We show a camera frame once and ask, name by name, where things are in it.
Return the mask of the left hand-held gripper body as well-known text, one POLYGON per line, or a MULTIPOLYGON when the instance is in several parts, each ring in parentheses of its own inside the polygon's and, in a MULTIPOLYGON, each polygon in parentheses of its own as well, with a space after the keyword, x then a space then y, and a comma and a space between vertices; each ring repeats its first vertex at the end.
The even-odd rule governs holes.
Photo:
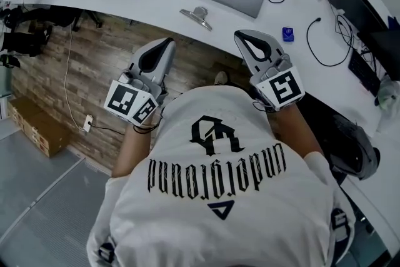
POLYGON ((143 126, 168 95, 163 87, 168 73, 168 67, 146 73, 130 65, 111 83, 104 109, 135 126, 143 126))

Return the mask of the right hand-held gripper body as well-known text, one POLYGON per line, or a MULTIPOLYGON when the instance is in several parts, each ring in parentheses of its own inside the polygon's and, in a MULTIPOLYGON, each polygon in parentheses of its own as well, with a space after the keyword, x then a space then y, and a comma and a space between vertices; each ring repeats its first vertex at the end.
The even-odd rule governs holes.
POLYGON ((277 58, 268 68, 250 78, 256 101, 265 111, 280 111, 301 100, 305 90, 297 68, 288 54, 277 58))

